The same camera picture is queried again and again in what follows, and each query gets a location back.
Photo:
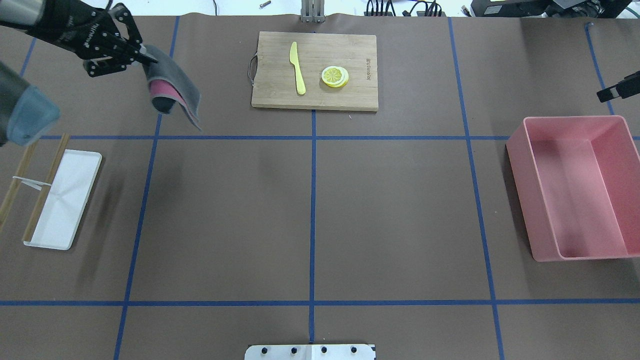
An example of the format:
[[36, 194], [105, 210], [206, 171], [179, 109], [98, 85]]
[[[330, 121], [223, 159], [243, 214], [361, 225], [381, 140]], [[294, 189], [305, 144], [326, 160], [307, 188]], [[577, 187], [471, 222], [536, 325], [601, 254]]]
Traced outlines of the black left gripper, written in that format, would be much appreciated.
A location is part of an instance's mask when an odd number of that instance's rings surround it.
[[[76, 54], [92, 78], [123, 72], [134, 63], [157, 64], [158, 59], [146, 53], [130, 9], [124, 3], [113, 4], [108, 0], [105, 7], [94, 7], [82, 0], [46, 0], [27, 33]], [[124, 53], [114, 55], [121, 48]]]

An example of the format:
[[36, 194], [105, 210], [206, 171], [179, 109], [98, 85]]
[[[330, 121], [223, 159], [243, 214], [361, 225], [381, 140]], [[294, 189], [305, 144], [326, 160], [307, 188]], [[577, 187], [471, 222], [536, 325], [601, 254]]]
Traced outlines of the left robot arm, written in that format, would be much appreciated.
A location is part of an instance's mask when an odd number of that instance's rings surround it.
[[[82, 0], [3, 0], [1, 26], [76, 55], [92, 78], [158, 63], [130, 9], [112, 0], [103, 7]], [[25, 79], [28, 61], [26, 54], [19, 69], [1, 63], [2, 145], [33, 145], [60, 118], [59, 107]]]

